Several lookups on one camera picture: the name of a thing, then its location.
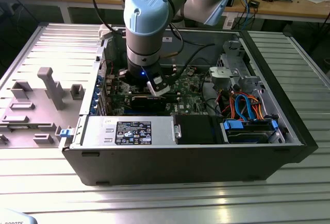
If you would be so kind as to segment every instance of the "light blue joint cap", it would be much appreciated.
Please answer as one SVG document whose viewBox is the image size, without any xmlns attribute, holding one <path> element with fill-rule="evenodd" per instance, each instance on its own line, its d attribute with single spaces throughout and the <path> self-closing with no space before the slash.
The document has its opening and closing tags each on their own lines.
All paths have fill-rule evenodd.
<svg viewBox="0 0 330 224">
<path fill-rule="evenodd" d="M 168 0 L 125 0 L 124 22 L 135 35 L 151 36 L 165 27 Z"/>
<path fill-rule="evenodd" d="M 210 25 L 210 26 L 215 26 L 219 22 L 220 17 L 222 15 L 224 9 L 226 8 L 227 3 L 228 3 L 228 0 L 221 0 L 218 4 L 217 8 L 213 11 L 211 16 L 206 20 L 206 22 L 204 24 Z"/>
</svg>

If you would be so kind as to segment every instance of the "table leg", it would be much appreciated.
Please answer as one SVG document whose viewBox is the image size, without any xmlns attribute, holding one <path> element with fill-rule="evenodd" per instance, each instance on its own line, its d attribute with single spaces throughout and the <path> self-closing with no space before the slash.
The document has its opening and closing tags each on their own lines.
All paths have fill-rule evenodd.
<svg viewBox="0 0 330 224">
<path fill-rule="evenodd" d="M 60 4 L 58 7 L 61 10 L 64 23 L 72 23 L 69 7 L 66 4 Z"/>
</svg>

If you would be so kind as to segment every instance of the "wooden workbench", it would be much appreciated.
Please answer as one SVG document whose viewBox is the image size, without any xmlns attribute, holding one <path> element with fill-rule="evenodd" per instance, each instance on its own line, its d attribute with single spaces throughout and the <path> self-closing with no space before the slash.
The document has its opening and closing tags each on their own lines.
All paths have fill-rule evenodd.
<svg viewBox="0 0 330 224">
<path fill-rule="evenodd" d="M 68 7 L 92 7 L 91 0 L 20 0 L 24 3 L 55 5 L 60 7 L 64 22 L 71 21 Z M 100 8 L 123 9 L 121 0 L 96 0 Z M 257 18 L 275 20 L 293 20 L 322 22 L 330 11 L 330 2 L 314 4 L 307 0 L 293 0 L 293 2 L 260 2 Z M 3 0 L 1 2 L 13 2 L 13 0 Z M 225 16 L 238 16 L 244 12 L 240 0 L 235 0 L 232 7 L 226 7 Z"/>
</svg>

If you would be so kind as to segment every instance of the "blue cable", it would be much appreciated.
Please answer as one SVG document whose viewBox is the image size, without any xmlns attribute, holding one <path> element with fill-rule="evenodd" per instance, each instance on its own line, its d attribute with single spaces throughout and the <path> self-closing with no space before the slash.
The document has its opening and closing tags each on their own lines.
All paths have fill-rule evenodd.
<svg viewBox="0 0 330 224">
<path fill-rule="evenodd" d="M 245 17 L 245 21 L 243 23 L 243 26 L 242 26 L 242 29 L 241 30 L 244 30 L 245 29 L 245 26 L 246 26 L 246 22 L 248 21 L 248 16 L 250 14 L 250 8 L 249 8 L 249 5 L 247 3 L 246 0 L 243 0 L 245 2 L 245 6 L 246 6 L 246 17 Z"/>
<path fill-rule="evenodd" d="M 254 113 L 253 113 L 252 110 L 251 110 L 251 103 L 250 103 L 249 98 L 248 98 L 247 96 L 245 96 L 245 95 L 242 95 L 242 94 L 238 95 L 238 96 L 236 97 L 236 99 L 235 99 L 235 111 L 237 112 L 237 114 L 238 114 L 238 115 L 239 115 L 244 121 L 248 121 L 248 119 L 247 119 L 246 117 L 244 117 L 244 116 L 241 114 L 241 111 L 240 111 L 239 108 L 238 108 L 238 99 L 239 99 L 240 97 L 244 97 L 244 98 L 245 98 L 245 101 L 246 101 L 246 108 L 247 108 L 247 112 L 248 112 L 248 114 L 249 114 L 250 119 L 255 119 L 256 117 L 255 117 Z"/>
</svg>

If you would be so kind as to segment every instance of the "blue latch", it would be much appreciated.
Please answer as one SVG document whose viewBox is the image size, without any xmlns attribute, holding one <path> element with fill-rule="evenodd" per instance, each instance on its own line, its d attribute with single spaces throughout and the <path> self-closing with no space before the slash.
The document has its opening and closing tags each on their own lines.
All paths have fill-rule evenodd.
<svg viewBox="0 0 330 224">
<path fill-rule="evenodd" d="M 226 120 L 224 123 L 225 130 L 229 129 L 244 129 L 242 121 L 239 120 Z"/>
<path fill-rule="evenodd" d="M 73 137 L 75 132 L 74 128 L 71 129 L 61 129 L 60 137 Z"/>
<path fill-rule="evenodd" d="M 273 127 L 274 127 L 275 130 L 278 129 L 278 124 L 277 124 L 277 122 L 275 120 L 272 120 L 272 125 L 273 125 Z"/>
<path fill-rule="evenodd" d="M 103 77 L 98 75 L 96 78 L 96 84 L 100 84 L 101 82 L 103 82 Z"/>
</svg>

